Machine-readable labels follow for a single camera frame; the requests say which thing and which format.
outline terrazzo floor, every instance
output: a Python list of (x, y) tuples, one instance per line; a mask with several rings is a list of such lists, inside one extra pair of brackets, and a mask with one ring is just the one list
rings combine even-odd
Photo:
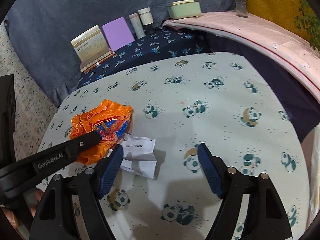
[(57, 107), (20, 62), (9, 41), (4, 24), (0, 25), (0, 76), (14, 74), (16, 96), (16, 131), (14, 150), (16, 160), (37, 152), (41, 139)]

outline orange plastic bag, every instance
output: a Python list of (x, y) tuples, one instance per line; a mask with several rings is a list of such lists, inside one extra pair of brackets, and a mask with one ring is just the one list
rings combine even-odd
[(76, 115), (72, 120), (70, 139), (97, 130), (101, 135), (101, 142), (82, 152), (77, 162), (85, 165), (96, 163), (103, 158), (128, 127), (132, 114), (131, 106), (122, 106), (116, 102), (104, 99), (96, 108)]

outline purple card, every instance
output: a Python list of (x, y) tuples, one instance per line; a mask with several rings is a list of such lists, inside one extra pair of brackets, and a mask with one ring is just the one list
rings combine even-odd
[(123, 17), (103, 25), (102, 29), (112, 51), (134, 42), (134, 37)]

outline white tablecloth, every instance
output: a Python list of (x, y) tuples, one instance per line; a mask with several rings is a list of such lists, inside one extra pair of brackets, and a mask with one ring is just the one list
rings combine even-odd
[[(155, 179), (119, 171), (101, 200), (117, 239), (205, 238), (221, 202), (198, 163), (201, 142), (244, 174), (268, 173), (294, 239), (302, 235), (309, 184), (301, 146), (280, 102), (244, 57), (210, 53), (171, 58), (82, 87), (63, 101), (39, 151), (68, 140), (72, 117), (105, 98), (133, 107), (130, 133), (155, 138), (158, 161)], [(85, 168), (73, 163), (59, 173), (74, 176)], [(45, 189), (50, 179), (40, 187)], [(247, 199), (237, 228), (244, 222)], [(81, 217), (76, 199), (74, 207)], [(236, 230), (235, 240), (240, 233)]]

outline white paper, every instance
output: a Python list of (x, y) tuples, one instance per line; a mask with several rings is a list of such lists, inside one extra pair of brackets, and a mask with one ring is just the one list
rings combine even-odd
[(155, 177), (157, 164), (153, 154), (155, 139), (124, 134), (124, 139), (119, 144), (123, 146), (124, 152), (121, 169), (149, 179)]

